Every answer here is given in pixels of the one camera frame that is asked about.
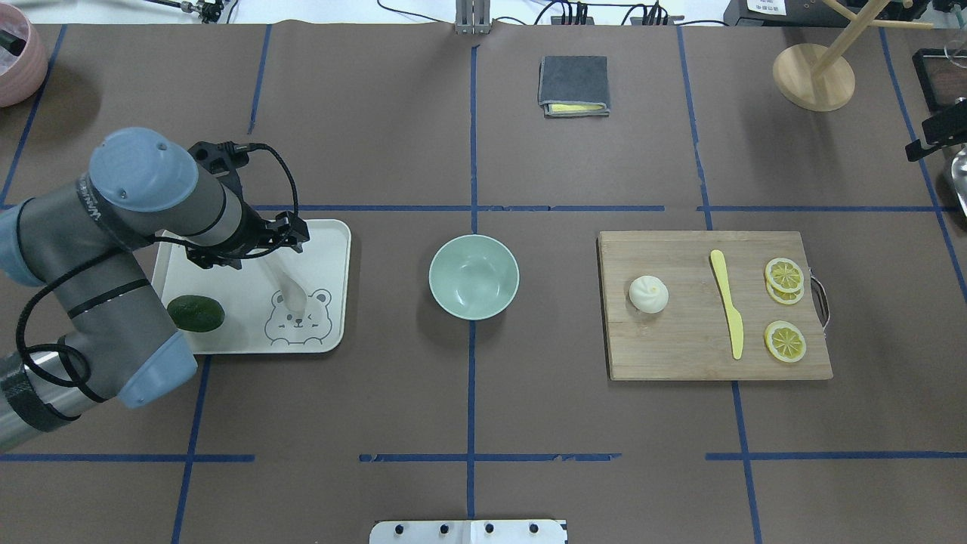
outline yellow knife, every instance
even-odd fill
[[[732,358],[742,358],[743,328],[742,314],[732,305],[732,293],[728,288],[728,269],[725,268],[725,256],[719,250],[712,250],[712,270],[716,274],[718,290],[722,292],[722,305],[725,306],[725,319],[728,321],[728,335],[732,340]]]

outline lemon slice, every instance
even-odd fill
[[[803,288],[803,269],[788,258],[774,258],[766,264],[766,282],[779,292],[796,292]]]
[[[769,296],[773,298],[779,304],[791,305],[796,304],[800,300],[803,300],[803,290],[799,289],[796,292],[782,292],[773,289],[772,286],[766,284],[766,290],[769,292]]]
[[[783,363],[795,363],[806,355],[806,337],[788,321],[773,321],[766,327],[766,348]]]

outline white mounting plate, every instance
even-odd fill
[[[262,258],[242,261],[242,270],[229,266],[203,270],[188,260],[184,247],[160,244],[151,284],[162,304],[167,307],[175,297],[196,294],[214,298],[225,310],[225,322],[214,331],[185,331],[195,354],[321,353],[339,344],[352,234],[335,219],[306,224],[309,241],[302,253],[279,249],[270,256],[309,295],[299,328],[294,327],[294,319],[286,319],[284,304],[277,303],[280,286],[259,262]]]
[[[531,532],[531,526],[537,532]],[[568,544],[563,520],[380,522],[369,544]]]

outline white bracket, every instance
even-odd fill
[[[489,34],[490,0],[456,0],[456,33]]]
[[[380,522],[369,544],[568,544],[562,520]]]

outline wooden cutting board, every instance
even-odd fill
[[[745,347],[732,358],[728,324],[709,252],[721,250],[732,302],[742,313]],[[794,260],[808,276],[799,232],[720,230],[606,231],[598,236],[601,294],[611,379],[829,379],[826,337],[812,296],[785,306],[766,290],[766,263]],[[668,306],[639,312],[631,282],[656,276],[668,286]],[[809,281],[806,278],[806,289]],[[781,363],[766,350],[766,326],[781,319],[806,336],[806,356]]]

